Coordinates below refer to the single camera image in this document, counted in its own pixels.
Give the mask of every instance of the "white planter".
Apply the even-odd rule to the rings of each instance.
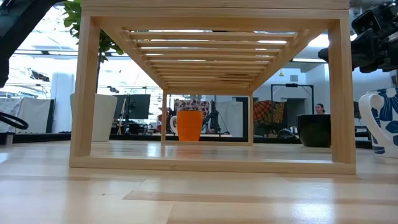
[[[72,109],[72,119],[73,115],[73,104],[75,94],[70,95],[70,107]],[[94,108],[94,120],[93,120],[93,137],[91,141],[101,142],[109,141],[109,135],[111,134],[112,121],[114,116],[114,111],[116,109],[116,104],[118,99],[114,96],[108,95],[95,95],[95,108]]]

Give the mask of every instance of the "black pot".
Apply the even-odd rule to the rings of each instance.
[[[298,115],[297,131],[304,146],[331,146],[330,114]]]

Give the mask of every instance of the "person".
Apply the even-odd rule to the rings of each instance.
[[[315,111],[317,112],[317,114],[325,114],[325,109],[324,109],[324,107],[323,107],[323,104],[318,103],[318,104],[315,106]]]

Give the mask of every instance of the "wooden table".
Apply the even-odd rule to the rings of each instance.
[[[253,145],[253,91],[328,30],[333,163],[327,165],[331,173],[355,173],[348,0],[82,0],[81,6],[71,166],[104,162],[90,156],[100,29],[163,89],[165,109],[168,94],[248,96],[247,147]],[[168,144],[165,134],[162,144]],[[286,172],[297,171],[286,164]],[[310,163],[300,172],[324,165]]]

